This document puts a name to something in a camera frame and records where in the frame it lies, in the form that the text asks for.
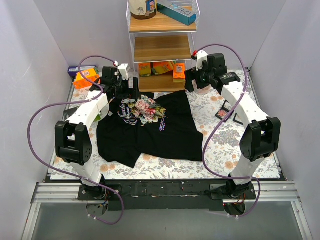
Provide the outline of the black floral print t-shirt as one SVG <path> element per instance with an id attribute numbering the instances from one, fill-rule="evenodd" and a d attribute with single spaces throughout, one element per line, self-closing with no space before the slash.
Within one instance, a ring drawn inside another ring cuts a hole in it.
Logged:
<path id="1" fill-rule="evenodd" d="M 138 100 L 116 99 L 98 123 L 98 154 L 107 162 L 134 168 L 141 154 L 163 159 L 202 160 L 203 134 L 195 125 L 185 91 Z"/>

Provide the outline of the white wire wooden shelf rack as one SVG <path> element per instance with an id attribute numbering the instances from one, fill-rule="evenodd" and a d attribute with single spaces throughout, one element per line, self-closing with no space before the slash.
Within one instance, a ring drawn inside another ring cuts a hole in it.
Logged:
<path id="1" fill-rule="evenodd" d="M 150 19 L 135 19 L 131 16 L 127 1 L 126 20 L 131 59 L 133 70 L 137 75 L 139 75 L 139 63 L 173 61 L 185 63 L 187 68 L 191 66 L 191 55 L 195 50 L 195 38 L 201 17 L 199 4 L 196 0 L 170 2 L 195 12 L 195 22 L 185 25 L 160 12 Z"/>

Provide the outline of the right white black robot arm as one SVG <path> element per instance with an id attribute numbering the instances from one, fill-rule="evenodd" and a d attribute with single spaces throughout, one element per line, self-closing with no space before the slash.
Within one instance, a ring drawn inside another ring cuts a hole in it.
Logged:
<path id="1" fill-rule="evenodd" d="M 227 71 L 222 53 L 207 54 L 200 50 L 193 53 L 192 59 L 196 66 L 185 71 L 185 89 L 192 93 L 195 88 L 211 86 L 231 105 L 230 112 L 239 116 L 245 128 L 237 166 L 225 185 L 210 189 L 212 195 L 237 199 L 250 189 L 258 166 L 278 150 L 281 122 L 277 117 L 269 117 L 247 95 L 238 75 Z"/>

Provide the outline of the orange card box on shelf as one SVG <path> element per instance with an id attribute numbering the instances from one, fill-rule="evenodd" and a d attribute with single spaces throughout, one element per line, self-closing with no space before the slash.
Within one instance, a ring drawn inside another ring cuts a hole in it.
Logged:
<path id="1" fill-rule="evenodd" d="M 182 83 L 185 81 L 185 70 L 186 64 L 182 62 L 177 62 L 173 67 L 173 82 Z"/>

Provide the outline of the toilet paper roll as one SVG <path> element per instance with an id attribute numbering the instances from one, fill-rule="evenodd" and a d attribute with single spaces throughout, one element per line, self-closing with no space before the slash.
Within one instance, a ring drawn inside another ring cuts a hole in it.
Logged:
<path id="1" fill-rule="evenodd" d="M 206 94 L 210 93 L 211 89 L 212 89 L 212 87 L 209 85 L 209 86 L 202 88 L 202 89 L 196 88 L 195 92 L 199 95 L 206 95 Z"/>

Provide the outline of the orange box on mat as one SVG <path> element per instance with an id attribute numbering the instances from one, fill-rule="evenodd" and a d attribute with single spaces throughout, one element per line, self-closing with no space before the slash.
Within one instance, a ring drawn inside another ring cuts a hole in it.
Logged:
<path id="1" fill-rule="evenodd" d="M 100 75 L 95 68 L 83 70 L 76 74 L 73 86 L 76 90 L 91 87 L 93 85 L 91 82 L 95 82 L 99 77 Z"/>

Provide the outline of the floral patterned table mat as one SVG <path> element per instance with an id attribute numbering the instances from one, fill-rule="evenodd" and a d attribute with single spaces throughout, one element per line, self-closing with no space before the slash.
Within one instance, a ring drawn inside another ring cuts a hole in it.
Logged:
<path id="1" fill-rule="evenodd" d="M 89 87 L 73 89 L 72 102 L 85 100 L 89 92 Z M 215 115 L 223 106 L 225 99 L 216 90 L 212 89 L 207 94 L 196 92 L 186 92 L 189 100 L 192 116 L 199 132 L 203 134 L 203 146 L 209 135 L 220 122 Z M 240 140 L 245 128 L 233 121 L 233 116 L 220 126 L 213 135 L 205 151 L 205 162 L 215 173 L 227 176 L 237 166 L 241 157 Z M 89 129 L 89 137 L 93 146 L 91 160 L 95 169 L 103 174 L 106 180 L 142 180 L 142 179 L 209 179 L 216 176 L 209 173 L 202 162 L 188 160 L 173 160 L 155 157 L 142 153 L 138 158 L 135 167 L 130 168 L 118 162 L 107 162 L 101 158 L 97 149 L 97 126 L 94 122 Z M 64 162 L 61 158 L 55 157 L 52 160 L 55 168 L 76 174 L 73 167 Z M 266 158 L 254 173 L 260 179 L 279 179 L 277 160 L 272 154 Z M 77 180 L 77 178 L 49 170 L 49 179 L 52 181 Z"/>

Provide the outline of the teal rectangular box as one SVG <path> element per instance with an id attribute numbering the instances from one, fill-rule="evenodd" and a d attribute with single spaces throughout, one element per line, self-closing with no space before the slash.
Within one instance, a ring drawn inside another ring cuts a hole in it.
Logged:
<path id="1" fill-rule="evenodd" d="M 157 1 L 157 11 L 186 26 L 190 26 L 197 19 L 197 14 L 194 11 L 178 6 L 167 0 Z"/>

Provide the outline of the cream brown cartoon canister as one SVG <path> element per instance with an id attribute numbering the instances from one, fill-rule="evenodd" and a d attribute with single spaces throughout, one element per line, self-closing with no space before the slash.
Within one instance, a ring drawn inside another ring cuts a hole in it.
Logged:
<path id="1" fill-rule="evenodd" d="M 137 20 L 147 20 L 156 16 L 156 0 L 128 0 L 130 14 Z"/>

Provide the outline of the black frame left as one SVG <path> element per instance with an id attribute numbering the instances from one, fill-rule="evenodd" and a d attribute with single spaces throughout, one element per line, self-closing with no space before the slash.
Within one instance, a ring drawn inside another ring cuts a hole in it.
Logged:
<path id="1" fill-rule="evenodd" d="M 215 117 L 222 120 L 230 112 L 231 109 L 232 106 L 227 100 L 225 100 L 222 107 L 215 114 Z"/>

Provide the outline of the black frame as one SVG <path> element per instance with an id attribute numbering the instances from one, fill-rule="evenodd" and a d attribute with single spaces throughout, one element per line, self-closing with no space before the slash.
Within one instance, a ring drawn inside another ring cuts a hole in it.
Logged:
<path id="1" fill-rule="evenodd" d="M 244 126 L 243 121 L 241 120 L 240 116 L 237 113 L 234 114 L 233 122 L 235 122 L 241 126 Z"/>
<path id="2" fill-rule="evenodd" d="M 215 117 L 222 120 L 230 112 L 231 109 L 232 106 L 227 100 L 225 100 L 222 107 L 215 114 Z"/>

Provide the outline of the purple box at wall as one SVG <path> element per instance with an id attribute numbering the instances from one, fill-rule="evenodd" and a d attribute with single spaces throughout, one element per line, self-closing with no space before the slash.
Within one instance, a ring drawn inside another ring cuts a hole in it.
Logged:
<path id="1" fill-rule="evenodd" d="M 96 65 L 85 65 L 85 66 L 81 66 L 80 70 L 84 71 L 84 70 L 88 70 L 88 69 L 95 69 L 98 70 Z M 74 78 L 76 77 L 77 73 L 79 72 L 79 67 L 78 66 L 69 66 L 67 73 L 70 77 Z"/>

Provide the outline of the black frame right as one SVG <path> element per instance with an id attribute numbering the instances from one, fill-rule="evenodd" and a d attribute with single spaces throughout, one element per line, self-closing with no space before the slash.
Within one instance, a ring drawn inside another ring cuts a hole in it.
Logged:
<path id="1" fill-rule="evenodd" d="M 241 120 L 240 116 L 237 113 L 234 114 L 233 122 L 235 122 L 241 126 L 244 126 L 243 121 Z"/>

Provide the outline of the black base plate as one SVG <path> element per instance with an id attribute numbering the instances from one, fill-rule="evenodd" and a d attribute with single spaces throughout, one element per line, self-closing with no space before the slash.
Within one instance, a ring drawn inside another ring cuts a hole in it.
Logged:
<path id="1" fill-rule="evenodd" d="M 255 200 L 256 193 L 252 184 L 240 193 L 237 189 L 230 192 L 225 179 L 140 179 L 104 180 L 101 187 L 81 185 L 79 201 L 97 203 L 107 202 L 109 211 L 125 210 L 181 210 L 207 209 L 223 211 L 224 201 L 241 203 Z"/>

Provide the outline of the aluminium rail frame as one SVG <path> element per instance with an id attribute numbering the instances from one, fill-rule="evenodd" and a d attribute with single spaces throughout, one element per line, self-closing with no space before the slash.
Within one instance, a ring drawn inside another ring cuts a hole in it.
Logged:
<path id="1" fill-rule="evenodd" d="M 262 181 L 258 201 L 245 200 L 245 216 L 209 209 L 110 211 L 78 200 L 77 182 L 36 185 L 25 240 L 311 240 L 292 181 Z"/>

